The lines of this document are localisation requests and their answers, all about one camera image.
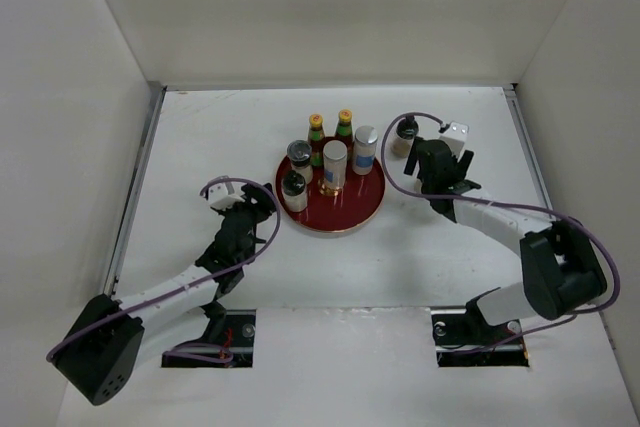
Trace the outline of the silver-lid white spice jar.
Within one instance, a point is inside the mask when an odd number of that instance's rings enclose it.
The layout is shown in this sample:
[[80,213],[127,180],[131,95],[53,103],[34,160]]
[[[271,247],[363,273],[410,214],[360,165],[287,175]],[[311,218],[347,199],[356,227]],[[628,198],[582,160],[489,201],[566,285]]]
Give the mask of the silver-lid white spice jar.
[[331,140],[323,149],[323,178],[322,190],[327,194],[337,196],[346,182],[348,150],[340,140]]

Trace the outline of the salt grinder black top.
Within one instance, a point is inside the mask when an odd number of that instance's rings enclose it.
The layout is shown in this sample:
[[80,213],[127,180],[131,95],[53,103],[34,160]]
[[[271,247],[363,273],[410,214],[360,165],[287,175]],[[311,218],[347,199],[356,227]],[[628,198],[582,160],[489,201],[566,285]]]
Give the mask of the salt grinder black top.
[[299,213],[307,208],[305,178],[294,170],[287,172],[281,181],[281,190],[287,209]]

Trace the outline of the sauce bottle yellow cap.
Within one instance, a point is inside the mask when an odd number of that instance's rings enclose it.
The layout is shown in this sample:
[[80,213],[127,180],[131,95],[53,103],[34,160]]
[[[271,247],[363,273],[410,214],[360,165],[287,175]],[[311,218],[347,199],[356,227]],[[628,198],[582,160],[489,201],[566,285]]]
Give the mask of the sauce bottle yellow cap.
[[311,166],[313,168],[321,168],[323,166],[325,133],[323,117],[320,114],[312,114],[309,117],[307,142],[311,146]]
[[352,118],[352,112],[349,109],[341,110],[338,114],[338,123],[335,130],[335,139],[345,144],[348,159],[352,156],[354,143]]

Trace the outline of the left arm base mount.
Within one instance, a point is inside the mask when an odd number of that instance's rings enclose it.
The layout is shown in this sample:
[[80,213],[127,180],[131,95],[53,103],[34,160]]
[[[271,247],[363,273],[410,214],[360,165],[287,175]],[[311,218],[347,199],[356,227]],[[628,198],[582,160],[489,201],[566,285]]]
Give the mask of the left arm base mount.
[[213,303],[203,311],[207,325],[199,337],[184,340],[163,353],[165,369],[251,368],[254,360],[257,312],[228,310]]

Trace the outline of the silver-lid blue-label spice jar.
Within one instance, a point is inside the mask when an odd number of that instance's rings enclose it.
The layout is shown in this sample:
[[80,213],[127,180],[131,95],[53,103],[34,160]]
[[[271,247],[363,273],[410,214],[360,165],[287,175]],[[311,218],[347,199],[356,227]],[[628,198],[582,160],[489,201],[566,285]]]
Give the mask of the silver-lid blue-label spice jar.
[[373,126],[363,125],[356,129],[352,155],[352,169],[360,176],[368,175],[374,164],[378,133]]

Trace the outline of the brown spice grinder black top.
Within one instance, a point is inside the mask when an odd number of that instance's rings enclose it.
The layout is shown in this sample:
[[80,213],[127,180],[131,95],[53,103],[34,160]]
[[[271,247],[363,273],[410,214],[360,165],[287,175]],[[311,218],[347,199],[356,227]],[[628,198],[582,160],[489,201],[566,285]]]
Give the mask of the brown spice grinder black top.
[[407,158],[413,141],[419,133],[419,125],[414,115],[404,116],[396,125],[391,152],[399,158]]

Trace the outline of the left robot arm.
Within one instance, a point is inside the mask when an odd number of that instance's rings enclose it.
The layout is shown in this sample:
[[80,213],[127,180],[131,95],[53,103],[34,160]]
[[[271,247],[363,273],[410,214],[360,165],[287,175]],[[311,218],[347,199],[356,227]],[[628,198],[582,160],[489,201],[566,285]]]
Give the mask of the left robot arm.
[[244,278],[244,269],[272,244],[258,227],[281,211],[271,184],[218,177],[200,191],[222,218],[205,251],[183,272],[138,294],[114,299],[100,294],[85,305],[46,360],[92,405],[121,392],[140,362],[144,344],[190,311],[190,333],[206,346],[224,334],[219,301]]

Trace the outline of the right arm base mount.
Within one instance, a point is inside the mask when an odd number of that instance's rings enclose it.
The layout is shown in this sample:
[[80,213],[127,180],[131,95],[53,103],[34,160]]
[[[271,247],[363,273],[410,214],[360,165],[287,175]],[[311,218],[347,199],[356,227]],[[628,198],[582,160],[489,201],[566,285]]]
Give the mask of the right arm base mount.
[[519,319],[492,326],[478,307],[438,307],[430,311],[436,362],[441,368],[528,367]]

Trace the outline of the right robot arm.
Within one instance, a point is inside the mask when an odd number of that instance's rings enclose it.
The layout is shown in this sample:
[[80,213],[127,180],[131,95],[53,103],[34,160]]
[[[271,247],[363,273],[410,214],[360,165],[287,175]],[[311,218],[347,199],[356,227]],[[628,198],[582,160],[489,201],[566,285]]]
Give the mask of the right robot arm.
[[442,139],[414,140],[404,172],[416,175],[431,208],[453,223],[477,230],[514,253],[521,279],[482,293],[452,324],[455,341],[489,341],[511,321],[556,320],[604,294],[605,274],[584,228],[575,220],[524,207],[502,207],[467,179],[470,151],[456,156]]

